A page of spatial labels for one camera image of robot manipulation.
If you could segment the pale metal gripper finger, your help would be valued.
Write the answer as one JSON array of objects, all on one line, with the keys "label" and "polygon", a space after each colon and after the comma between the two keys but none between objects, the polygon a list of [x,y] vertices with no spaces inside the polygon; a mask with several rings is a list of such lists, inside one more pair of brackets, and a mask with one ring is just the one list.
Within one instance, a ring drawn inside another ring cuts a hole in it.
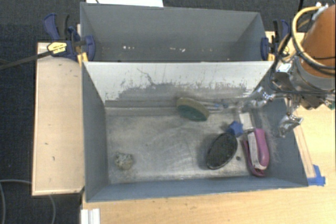
[{"label": "pale metal gripper finger", "polygon": [[210,113],[219,113],[228,109],[245,112],[250,109],[261,108],[276,98],[275,93],[268,93],[263,87],[258,87],[251,94],[244,97],[225,98],[211,102],[208,105]]},{"label": "pale metal gripper finger", "polygon": [[287,113],[279,122],[278,136],[285,138],[288,132],[293,131],[303,122],[303,118],[297,116],[294,112]]}]

